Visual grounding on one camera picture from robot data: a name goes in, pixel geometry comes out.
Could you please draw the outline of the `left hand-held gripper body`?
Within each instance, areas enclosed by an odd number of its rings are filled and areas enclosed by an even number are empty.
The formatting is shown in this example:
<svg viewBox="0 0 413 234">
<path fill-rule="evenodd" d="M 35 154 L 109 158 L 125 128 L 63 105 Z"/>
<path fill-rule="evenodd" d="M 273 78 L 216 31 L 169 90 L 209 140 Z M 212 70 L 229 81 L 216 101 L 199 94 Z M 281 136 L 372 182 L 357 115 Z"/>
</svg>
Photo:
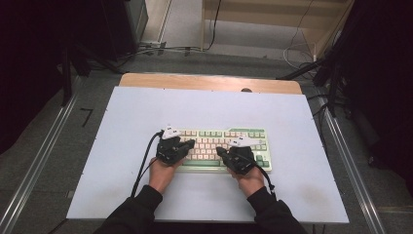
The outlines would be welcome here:
<svg viewBox="0 0 413 234">
<path fill-rule="evenodd" d="M 173 165 L 184 158 L 181 146 L 180 131 L 167 126 L 157 145 L 156 157 L 167 165 Z"/>
</svg>

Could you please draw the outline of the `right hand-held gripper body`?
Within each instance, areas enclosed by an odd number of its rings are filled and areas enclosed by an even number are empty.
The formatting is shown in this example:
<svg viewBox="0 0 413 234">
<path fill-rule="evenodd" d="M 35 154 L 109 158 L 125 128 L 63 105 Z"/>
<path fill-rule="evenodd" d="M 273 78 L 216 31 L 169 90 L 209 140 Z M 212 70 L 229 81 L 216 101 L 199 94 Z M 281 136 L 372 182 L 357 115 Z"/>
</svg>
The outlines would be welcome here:
<svg viewBox="0 0 413 234">
<path fill-rule="evenodd" d="M 248 136 L 237 136 L 229 141 L 230 149 L 227 151 L 226 166 L 235 174 L 246 175 L 255 165 L 252 146 L 261 146 L 261 139 L 253 139 Z"/>
</svg>

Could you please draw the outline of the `green and pink keyboard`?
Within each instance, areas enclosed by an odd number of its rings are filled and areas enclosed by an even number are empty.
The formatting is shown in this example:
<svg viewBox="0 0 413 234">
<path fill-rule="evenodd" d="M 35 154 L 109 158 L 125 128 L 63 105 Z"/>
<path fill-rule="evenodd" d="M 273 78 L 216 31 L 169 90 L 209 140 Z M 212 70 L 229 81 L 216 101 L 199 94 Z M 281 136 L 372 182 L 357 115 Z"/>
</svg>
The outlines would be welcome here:
<svg viewBox="0 0 413 234">
<path fill-rule="evenodd" d="M 177 129 L 180 131 L 180 141 L 194 139 L 195 146 L 184 158 L 183 165 L 179 167 L 182 172 L 190 173 L 221 173 L 226 168 L 220 166 L 221 157 L 217 155 L 218 146 L 230 149 L 229 141 L 234 137 L 250 137 L 261 139 L 261 146 L 252 146 L 252 153 L 256 164 L 264 171 L 272 170 L 272 159 L 269 149 L 267 133 L 264 129 L 232 128 L 228 130 L 196 130 Z"/>
</svg>

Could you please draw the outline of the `person's right hand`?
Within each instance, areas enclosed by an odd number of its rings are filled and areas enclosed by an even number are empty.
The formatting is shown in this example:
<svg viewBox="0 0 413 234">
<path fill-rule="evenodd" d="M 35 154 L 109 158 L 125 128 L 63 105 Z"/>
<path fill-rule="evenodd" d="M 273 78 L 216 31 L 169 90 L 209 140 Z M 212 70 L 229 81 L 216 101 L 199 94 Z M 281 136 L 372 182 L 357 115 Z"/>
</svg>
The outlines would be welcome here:
<svg viewBox="0 0 413 234">
<path fill-rule="evenodd" d="M 251 196 L 264 187 L 264 177 L 257 168 L 252 168 L 246 175 L 238 175 L 231 170 L 228 170 L 228 172 L 237 181 L 245 197 Z"/>
</svg>

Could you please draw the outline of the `person's left hand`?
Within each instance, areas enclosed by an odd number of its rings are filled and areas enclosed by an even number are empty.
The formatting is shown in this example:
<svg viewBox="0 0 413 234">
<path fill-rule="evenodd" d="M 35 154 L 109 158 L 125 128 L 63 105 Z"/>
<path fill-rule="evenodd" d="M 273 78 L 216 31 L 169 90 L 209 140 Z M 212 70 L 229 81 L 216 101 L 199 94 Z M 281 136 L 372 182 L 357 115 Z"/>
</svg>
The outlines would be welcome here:
<svg viewBox="0 0 413 234">
<path fill-rule="evenodd" d="M 171 183 L 175 171 L 183 163 L 183 160 L 169 166 L 157 158 L 151 160 L 148 185 L 163 194 Z"/>
</svg>

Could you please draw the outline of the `white table cover board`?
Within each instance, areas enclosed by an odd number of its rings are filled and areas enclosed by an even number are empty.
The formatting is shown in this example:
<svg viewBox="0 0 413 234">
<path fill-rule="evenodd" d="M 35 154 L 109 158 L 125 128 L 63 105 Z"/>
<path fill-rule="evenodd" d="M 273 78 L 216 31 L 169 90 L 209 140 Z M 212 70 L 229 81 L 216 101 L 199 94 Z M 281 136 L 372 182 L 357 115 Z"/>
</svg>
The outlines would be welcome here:
<svg viewBox="0 0 413 234">
<path fill-rule="evenodd" d="M 276 194 L 303 223 L 346 223 L 348 216 L 302 95 L 117 87 L 68 210 L 70 219 L 106 218 L 130 196 L 147 145 L 177 129 L 262 128 L 268 134 Z"/>
</svg>

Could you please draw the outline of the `wooden table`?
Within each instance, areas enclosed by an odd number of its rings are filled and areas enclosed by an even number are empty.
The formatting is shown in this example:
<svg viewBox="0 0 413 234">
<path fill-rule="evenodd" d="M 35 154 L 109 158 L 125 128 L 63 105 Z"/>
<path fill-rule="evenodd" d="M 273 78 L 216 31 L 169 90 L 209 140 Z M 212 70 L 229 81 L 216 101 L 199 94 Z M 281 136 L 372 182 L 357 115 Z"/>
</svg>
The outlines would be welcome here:
<svg viewBox="0 0 413 234">
<path fill-rule="evenodd" d="M 251 90 L 261 94 L 301 95 L 295 81 L 251 79 L 220 75 L 186 75 L 167 73 L 127 73 L 120 80 L 121 87 L 143 87 L 182 90 L 240 92 Z"/>
</svg>

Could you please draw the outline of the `black metal stand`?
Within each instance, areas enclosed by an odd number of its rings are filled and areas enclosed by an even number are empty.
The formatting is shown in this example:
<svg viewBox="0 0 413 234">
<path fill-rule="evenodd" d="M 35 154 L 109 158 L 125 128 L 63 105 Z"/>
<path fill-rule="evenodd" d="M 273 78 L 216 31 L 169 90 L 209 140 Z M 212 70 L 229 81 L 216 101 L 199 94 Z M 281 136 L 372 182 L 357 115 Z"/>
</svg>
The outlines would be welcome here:
<svg viewBox="0 0 413 234">
<path fill-rule="evenodd" d="M 66 106 L 72 97 L 72 81 L 71 81 L 71 64 L 70 64 L 70 55 L 69 49 L 64 47 L 61 52 L 62 59 L 62 76 L 63 76 L 63 99 L 62 106 Z"/>
</svg>

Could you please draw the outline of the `black cabinet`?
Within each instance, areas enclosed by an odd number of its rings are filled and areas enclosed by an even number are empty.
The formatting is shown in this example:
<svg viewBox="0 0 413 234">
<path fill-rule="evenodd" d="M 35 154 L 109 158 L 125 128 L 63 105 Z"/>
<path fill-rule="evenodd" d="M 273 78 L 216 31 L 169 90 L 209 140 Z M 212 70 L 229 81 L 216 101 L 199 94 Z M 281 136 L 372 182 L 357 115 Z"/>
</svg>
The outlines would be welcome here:
<svg viewBox="0 0 413 234">
<path fill-rule="evenodd" d="M 109 31 L 110 57 L 134 54 L 149 20 L 145 0 L 101 0 Z"/>
</svg>

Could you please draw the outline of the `light wooden shelf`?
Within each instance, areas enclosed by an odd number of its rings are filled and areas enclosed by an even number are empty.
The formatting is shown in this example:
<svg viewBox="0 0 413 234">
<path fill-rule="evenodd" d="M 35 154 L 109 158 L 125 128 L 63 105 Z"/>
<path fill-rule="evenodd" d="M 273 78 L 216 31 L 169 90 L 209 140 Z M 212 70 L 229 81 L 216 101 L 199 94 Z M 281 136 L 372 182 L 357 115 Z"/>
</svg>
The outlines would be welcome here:
<svg viewBox="0 0 413 234">
<path fill-rule="evenodd" d="M 356 0 L 202 0 L 201 50 L 206 20 L 289 26 L 301 29 L 314 59 L 322 58 L 343 28 Z"/>
</svg>

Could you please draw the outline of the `dark curtain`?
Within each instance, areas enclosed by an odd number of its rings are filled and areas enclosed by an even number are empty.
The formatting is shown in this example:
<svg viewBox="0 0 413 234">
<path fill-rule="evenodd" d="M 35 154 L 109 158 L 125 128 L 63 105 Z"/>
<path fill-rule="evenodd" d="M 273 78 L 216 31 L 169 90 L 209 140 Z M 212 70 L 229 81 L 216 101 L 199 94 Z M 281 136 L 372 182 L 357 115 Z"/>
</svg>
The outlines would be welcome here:
<svg viewBox="0 0 413 234">
<path fill-rule="evenodd" d="M 74 32 L 94 0 L 0 0 L 0 154 L 17 141 L 60 89 L 61 52 L 70 64 L 90 73 L 76 48 Z"/>
<path fill-rule="evenodd" d="M 372 157 L 413 196 L 413 0 L 355 0 L 341 39 L 345 94 Z"/>
</svg>

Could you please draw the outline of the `metal floor rail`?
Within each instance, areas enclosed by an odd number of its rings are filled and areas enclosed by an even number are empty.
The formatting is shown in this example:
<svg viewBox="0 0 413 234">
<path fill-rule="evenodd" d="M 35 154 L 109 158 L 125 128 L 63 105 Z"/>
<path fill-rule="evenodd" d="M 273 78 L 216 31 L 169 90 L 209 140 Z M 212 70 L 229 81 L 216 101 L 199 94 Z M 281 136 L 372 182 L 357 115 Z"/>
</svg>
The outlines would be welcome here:
<svg viewBox="0 0 413 234">
<path fill-rule="evenodd" d="M 18 141 L 0 155 L 0 234 L 12 232 L 77 96 L 74 94 L 64 106 L 53 97 Z"/>
<path fill-rule="evenodd" d="M 367 186 L 353 159 L 353 154 L 348 146 L 338 121 L 329 113 L 324 114 L 328 129 L 331 131 L 338 152 L 343 161 L 349 180 L 355 191 L 357 201 L 365 218 L 366 224 L 371 234 L 387 234 L 384 224 L 379 217 L 379 213 L 369 194 Z"/>
</svg>

